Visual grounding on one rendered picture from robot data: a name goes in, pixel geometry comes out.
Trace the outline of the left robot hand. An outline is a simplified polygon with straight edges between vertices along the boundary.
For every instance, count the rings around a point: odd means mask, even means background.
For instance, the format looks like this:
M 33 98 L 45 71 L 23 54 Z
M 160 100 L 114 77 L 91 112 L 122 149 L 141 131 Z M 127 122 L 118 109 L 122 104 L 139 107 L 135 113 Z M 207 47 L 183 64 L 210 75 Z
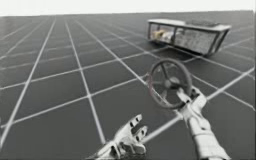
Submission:
M 136 115 L 120 127 L 114 135 L 114 142 L 117 146 L 117 151 L 121 156 L 143 155 L 146 153 L 146 147 L 142 140 L 146 137 L 148 127 L 142 126 L 135 132 L 132 132 L 142 119 L 143 116 L 141 114 Z

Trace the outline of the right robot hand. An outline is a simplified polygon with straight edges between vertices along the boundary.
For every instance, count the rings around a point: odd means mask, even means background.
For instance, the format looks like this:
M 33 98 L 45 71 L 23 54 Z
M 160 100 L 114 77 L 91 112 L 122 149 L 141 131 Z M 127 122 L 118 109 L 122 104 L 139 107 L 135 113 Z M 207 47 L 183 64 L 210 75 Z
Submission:
M 186 94 L 183 89 L 179 89 L 177 95 L 182 102 L 179 113 L 185 121 L 188 121 L 190 118 L 196 118 L 197 120 L 203 118 L 202 109 L 206 105 L 207 99 L 199 88 L 193 86 L 191 95 Z

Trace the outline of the dark steering wheel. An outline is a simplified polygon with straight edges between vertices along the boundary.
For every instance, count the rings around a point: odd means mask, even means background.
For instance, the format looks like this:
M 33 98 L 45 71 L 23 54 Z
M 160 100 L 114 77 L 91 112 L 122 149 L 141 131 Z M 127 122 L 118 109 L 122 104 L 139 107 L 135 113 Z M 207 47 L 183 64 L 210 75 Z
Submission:
M 179 94 L 192 95 L 192 78 L 181 62 L 166 58 L 154 63 L 147 74 L 147 86 L 154 101 L 165 109 L 177 110 L 185 105 Z

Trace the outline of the grey cart with brown box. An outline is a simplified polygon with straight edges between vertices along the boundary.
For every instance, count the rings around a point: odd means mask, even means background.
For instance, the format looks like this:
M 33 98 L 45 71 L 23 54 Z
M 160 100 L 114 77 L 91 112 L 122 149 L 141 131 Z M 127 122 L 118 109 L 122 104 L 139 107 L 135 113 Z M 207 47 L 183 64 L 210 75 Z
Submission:
M 231 25 L 203 20 L 149 19 L 147 37 L 209 57 L 219 50 L 230 29 Z

